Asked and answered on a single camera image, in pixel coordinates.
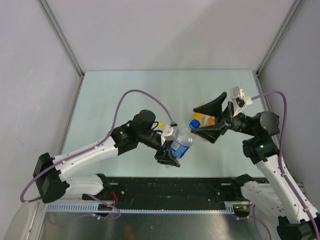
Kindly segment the orange juice bottle yellow cap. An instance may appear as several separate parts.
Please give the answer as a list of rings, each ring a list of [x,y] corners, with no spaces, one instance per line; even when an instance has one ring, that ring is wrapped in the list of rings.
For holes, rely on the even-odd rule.
[[[215,118],[213,116],[209,116],[206,120],[206,126],[213,126],[215,124]]]

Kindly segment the yellow honey pomelo drink bottle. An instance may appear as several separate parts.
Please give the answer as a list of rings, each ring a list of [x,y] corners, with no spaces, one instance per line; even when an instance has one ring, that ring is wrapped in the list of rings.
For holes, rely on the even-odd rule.
[[[201,101],[197,106],[196,108],[202,106],[202,105],[205,105],[206,102],[205,101]],[[203,127],[205,125],[205,120],[206,120],[206,115],[203,114],[203,113],[197,113],[197,112],[194,112],[193,115],[192,115],[192,120],[196,120],[200,123],[200,127]]]

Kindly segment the clear blue-cap water bottle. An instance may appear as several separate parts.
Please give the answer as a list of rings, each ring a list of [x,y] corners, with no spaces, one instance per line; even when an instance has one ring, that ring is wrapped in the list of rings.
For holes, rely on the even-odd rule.
[[[189,148],[194,144],[197,136],[191,133],[191,129],[192,128],[189,125],[182,127],[177,139],[170,145],[168,155],[171,159],[179,162]]]

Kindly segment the blue bottle cap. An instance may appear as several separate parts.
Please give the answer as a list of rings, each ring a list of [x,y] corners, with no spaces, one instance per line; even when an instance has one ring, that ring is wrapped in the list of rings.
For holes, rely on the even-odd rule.
[[[197,119],[192,119],[189,123],[190,129],[197,129],[201,126],[201,122]]]

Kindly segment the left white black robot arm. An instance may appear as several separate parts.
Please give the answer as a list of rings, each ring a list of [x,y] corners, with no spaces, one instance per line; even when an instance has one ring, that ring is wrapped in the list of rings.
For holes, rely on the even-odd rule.
[[[153,127],[155,123],[156,116],[152,111],[141,110],[132,120],[86,147],[62,155],[40,155],[33,172],[40,200],[47,204],[67,195],[79,194],[107,199],[111,188],[104,174],[76,174],[92,164],[132,151],[140,143],[155,150],[154,158],[159,164],[180,167],[180,163],[169,154],[171,143],[180,133],[178,125],[172,123],[156,130]]]

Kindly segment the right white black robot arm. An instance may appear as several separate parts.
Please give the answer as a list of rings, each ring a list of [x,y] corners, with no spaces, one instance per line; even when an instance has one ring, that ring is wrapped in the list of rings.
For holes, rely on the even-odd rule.
[[[283,127],[279,128],[279,116],[271,111],[247,116],[242,112],[243,109],[257,97],[246,96],[238,88],[232,90],[231,94],[225,109],[222,104],[227,97],[226,92],[194,108],[195,113],[214,117],[215,124],[191,132],[212,144],[228,130],[251,136],[242,142],[243,154],[263,173],[275,196],[260,189],[248,174],[233,180],[231,196],[237,201],[249,200],[270,219],[277,219],[276,230],[282,240],[318,240],[320,211],[311,204],[285,166],[282,145],[276,145],[272,139],[285,131]]]

